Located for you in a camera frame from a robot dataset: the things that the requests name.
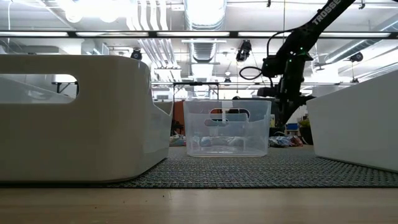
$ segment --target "ceiling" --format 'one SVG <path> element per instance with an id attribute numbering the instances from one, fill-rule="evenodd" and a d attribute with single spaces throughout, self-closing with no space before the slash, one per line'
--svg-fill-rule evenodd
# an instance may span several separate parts
<path id="1" fill-rule="evenodd" d="M 227 2 L 224 30 L 283 30 L 308 22 L 327 0 L 286 0 L 286 3 L 281 0 L 272 0 L 270 8 L 266 6 L 267 1 L 228 0 Z M 103 22 L 98 17 L 84 17 L 80 22 L 71 23 L 66 20 L 65 11 L 58 7 L 55 0 L 42 2 L 40 0 L 14 0 L 8 11 L 9 4 L 10 0 L 0 0 L 1 30 L 8 30 L 9 24 L 11 30 L 128 30 L 126 18 L 122 13 L 112 23 Z M 398 4 L 391 0 L 366 0 L 366 7 L 362 10 L 358 9 L 360 4 L 360 1 L 356 1 L 327 30 L 370 31 L 398 13 Z M 167 1 L 167 23 L 172 30 L 186 29 L 182 0 Z M 218 44 L 215 61 L 220 64 L 214 66 L 213 78 L 224 77 L 227 70 L 231 72 L 232 77 L 236 77 L 237 72 L 244 66 L 260 67 L 262 59 L 266 57 L 267 41 L 267 39 L 252 39 L 252 54 L 245 64 L 240 66 L 236 64 L 234 58 L 242 40 L 228 39 L 226 43 Z M 322 58 L 350 41 L 322 39 L 317 42 L 317 48 L 314 47 L 310 53 Z M 30 45 L 57 46 L 68 54 L 80 54 L 82 43 L 89 42 L 95 46 L 105 43 L 114 55 L 125 53 L 129 56 L 132 48 L 140 47 L 136 39 L 11 39 L 10 41 L 3 39 L 0 45 L 3 45 L 11 54 L 20 52 L 20 49 Z M 277 52 L 282 43 L 282 39 L 272 40 L 270 53 Z M 190 65 L 187 64 L 190 62 L 188 45 L 181 43 L 181 39 L 172 39 L 172 45 L 177 62 L 182 69 L 181 76 L 192 75 Z M 349 82 L 353 74 L 358 76 L 396 63 L 380 60 L 378 56 L 397 46 L 398 40 L 383 40 L 363 50 L 364 60 L 354 64 L 354 73 L 351 62 L 342 61 L 328 65 L 322 71 L 317 71 L 317 68 L 309 62 L 304 74 L 306 82 Z M 143 61 L 151 65 L 145 54 Z M 248 71 L 246 75 L 255 76 L 257 71 Z"/>

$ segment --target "cable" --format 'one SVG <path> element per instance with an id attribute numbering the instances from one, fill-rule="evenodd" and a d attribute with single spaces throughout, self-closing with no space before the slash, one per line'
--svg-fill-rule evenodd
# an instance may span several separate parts
<path id="1" fill-rule="evenodd" d="M 242 72 L 243 72 L 244 70 L 246 70 L 246 69 L 249 69 L 249 68 L 250 68 L 250 69 L 256 69 L 256 70 L 260 71 L 260 74 L 257 75 L 257 76 L 255 76 L 254 78 L 248 78 L 248 77 L 243 76 L 243 75 L 242 75 Z M 260 68 L 257 68 L 257 67 L 254 67 L 254 66 L 247 66 L 247 67 L 242 68 L 242 69 L 239 71 L 239 76 L 242 77 L 242 78 L 245 79 L 245 80 L 255 80 L 256 78 L 260 77 L 261 75 L 262 75 L 261 69 L 260 69 Z"/>
<path id="2" fill-rule="evenodd" d="M 256 67 L 258 68 L 259 65 L 257 64 L 257 60 L 256 60 L 256 58 L 255 58 L 255 56 L 254 56 L 254 52 L 251 51 L 251 54 L 253 55 L 254 63 L 256 63 Z M 260 76 L 260 77 L 261 77 L 262 83 L 266 86 L 266 84 L 264 83 L 264 79 L 262 78 L 262 76 Z M 268 79 L 269 79 L 269 82 L 270 82 L 270 84 L 271 84 L 271 87 L 274 87 L 274 82 L 272 81 L 272 79 L 271 79 L 270 77 L 268 77 Z"/>
<path id="3" fill-rule="evenodd" d="M 269 57 L 269 43 L 271 42 L 272 38 L 274 38 L 275 36 L 277 36 L 277 35 L 279 35 L 279 34 L 283 34 L 283 33 L 285 33 L 285 32 L 292 32 L 292 31 L 294 31 L 295 29 L 296 29 L 296 28 L 294 28 L 294 29 L 288 29 L 288 30 L 285 30 L 285 31 L 279 31 L 279 32 L 277 32 L 276 34 L 272 35 L 272 36 L 268 39 L 268 42 L 267 42 L 267 57 Z"/>

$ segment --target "storage bin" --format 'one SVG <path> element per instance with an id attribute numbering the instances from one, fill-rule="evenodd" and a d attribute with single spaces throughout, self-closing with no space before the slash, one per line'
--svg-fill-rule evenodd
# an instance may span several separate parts
<path id="1" fill-rule="evenodd" d="M 0 182 L 119 181 L 167 157 L 173 103 L 153 103 L 143 62 L 104 55 L 0 61 L 7 77 L 70 74 L 80 87 L 72 99 L 0 78 Z"/>
<path id="2" fill-rule="evenodd" d="M 398 172 L 398 70 L 307 102 L 315 154 Z"/>
<path id="3" fill-rule="evenodd" d="M 265 156 L 270 101 L 185 101 L 185 135 L 190 156 Z"/>

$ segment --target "gray mat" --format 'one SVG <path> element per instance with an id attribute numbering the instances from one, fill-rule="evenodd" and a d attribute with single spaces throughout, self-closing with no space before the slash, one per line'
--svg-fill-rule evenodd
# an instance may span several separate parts
<path id="1" fill-rule="evenodd" d="M 398 187 L 398 174 L 322 159 L 311 149 L 271 148 L 265 157 L 202 158 L 187 156 L 185 147 L 172 147 L 167 159 L 134 180 L 113 184 L 42 184 L 29 185 L 29 187 L 144 189 Z"/>

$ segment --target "table surface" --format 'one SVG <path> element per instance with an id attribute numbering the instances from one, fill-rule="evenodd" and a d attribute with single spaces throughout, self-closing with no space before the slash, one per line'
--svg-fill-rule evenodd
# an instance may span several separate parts
<path id="1" fill-rule="evenodd" d="M 398 189 L 0 189 L 0 223 L 398 223 Z"/>

